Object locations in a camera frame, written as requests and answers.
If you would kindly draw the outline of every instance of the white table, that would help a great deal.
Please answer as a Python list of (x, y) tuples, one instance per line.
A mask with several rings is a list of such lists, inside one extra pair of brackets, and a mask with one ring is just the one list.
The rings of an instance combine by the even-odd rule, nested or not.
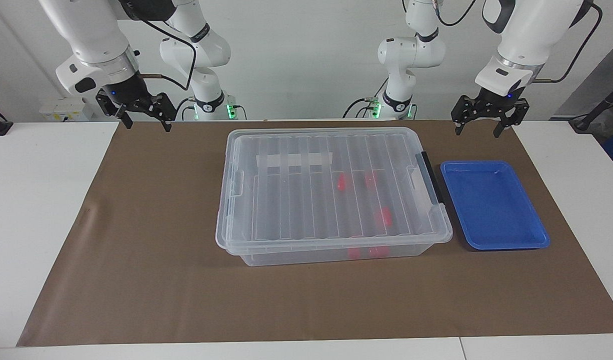
[[(17, 123), (0, 137), (0, 359), (613, 360), (613, 334), (14, 348), (116, 127)], [(613, 163), (565, 122), (516, 132), (613, 298)]]

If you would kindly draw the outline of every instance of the brown paper sheet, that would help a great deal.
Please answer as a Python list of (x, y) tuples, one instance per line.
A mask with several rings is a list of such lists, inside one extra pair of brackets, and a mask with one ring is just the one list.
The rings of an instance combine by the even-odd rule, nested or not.
[[(215, 243), (238, 128), (407, 126), (455, 235), (418, 257), (248, 267)], [(18, 346), (613, 333), (613, 301), (512, 130), (450, 121), (159, 123), (117, 128)], [(446, 160), (512, 164), (551, 246), (473, 251)]]

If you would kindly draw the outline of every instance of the plastic container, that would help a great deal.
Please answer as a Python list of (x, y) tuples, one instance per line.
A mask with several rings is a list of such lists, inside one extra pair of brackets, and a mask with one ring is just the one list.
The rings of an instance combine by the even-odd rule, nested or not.
[(452, 235), (410, 129), (229, 134), (215, 239), (249, 266), (416, 256)]
[(508, 162), (446, 161), (441, 171), (464, 237), (473, 248), (549, 246), (549, 235)]

